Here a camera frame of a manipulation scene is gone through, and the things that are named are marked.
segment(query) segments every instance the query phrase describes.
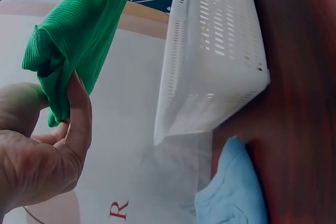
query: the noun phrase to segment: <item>green cloth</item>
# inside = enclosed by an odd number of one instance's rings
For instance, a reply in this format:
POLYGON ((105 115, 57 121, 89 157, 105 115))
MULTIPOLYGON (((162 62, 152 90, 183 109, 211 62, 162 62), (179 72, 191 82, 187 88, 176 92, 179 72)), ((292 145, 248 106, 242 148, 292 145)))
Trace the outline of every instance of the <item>green cloth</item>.
POLYGON ((50 103, 49 126, 69 116, 67 84, 74 70, 90 94, 127 0, 63 0, 36 25, 22 68, 37 72, 50 103))

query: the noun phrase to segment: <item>red letter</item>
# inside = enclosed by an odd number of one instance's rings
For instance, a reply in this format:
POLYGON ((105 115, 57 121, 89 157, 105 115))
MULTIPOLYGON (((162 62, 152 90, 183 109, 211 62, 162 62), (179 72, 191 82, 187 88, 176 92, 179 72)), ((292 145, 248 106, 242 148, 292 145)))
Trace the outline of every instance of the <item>red letter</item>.
POLYGON ((127 201, 127 203, 125 205, 123 205, 122 207, 119 207, 119 204, 117 202, 113 202, 112 205, 111 205, 111 208, 110 208, 110 217, 114 216, 114 217, 117 217, 117 218, 123 218, 126 221, 126 214, 121 215, 119 212, 122 211, 124 208, 126 208, 128 206, 128 202, 129 201, 127 201), (112 212, 113 207, 117 207, 118 212, 112 212))

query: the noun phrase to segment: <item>perforated basket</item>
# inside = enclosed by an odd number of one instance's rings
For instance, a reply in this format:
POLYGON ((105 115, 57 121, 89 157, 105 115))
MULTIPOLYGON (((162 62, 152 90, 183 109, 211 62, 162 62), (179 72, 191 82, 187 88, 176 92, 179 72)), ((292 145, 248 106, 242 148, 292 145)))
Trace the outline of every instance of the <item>perforated basket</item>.
POLYGON ((155 144, 213 130, 268 83, 253 0, 173 0, 155 144))

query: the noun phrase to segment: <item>hand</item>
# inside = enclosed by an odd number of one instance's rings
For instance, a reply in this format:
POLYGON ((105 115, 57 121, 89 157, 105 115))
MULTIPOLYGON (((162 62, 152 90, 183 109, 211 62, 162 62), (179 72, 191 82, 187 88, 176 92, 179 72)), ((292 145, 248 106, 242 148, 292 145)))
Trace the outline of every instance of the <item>hand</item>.
POLYGON ((75 188, 91 144, 92 122, 91 102, 76 73, 68 99, 70 124, 34 136, 40 110, 47 107, 40 86, 20 83, 0 89, 0 223, 1 214, 75 188))

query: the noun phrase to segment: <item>brown wooden furniture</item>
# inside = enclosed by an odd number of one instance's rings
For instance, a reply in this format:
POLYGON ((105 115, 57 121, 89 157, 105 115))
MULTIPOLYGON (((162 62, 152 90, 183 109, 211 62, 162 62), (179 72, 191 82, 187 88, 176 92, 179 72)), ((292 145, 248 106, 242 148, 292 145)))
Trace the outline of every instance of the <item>brown wooden furniture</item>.
POLYGON ((271 84, 214 134, 247 142, 270 223, 336 223, 336 0, 255 0, 271 84))

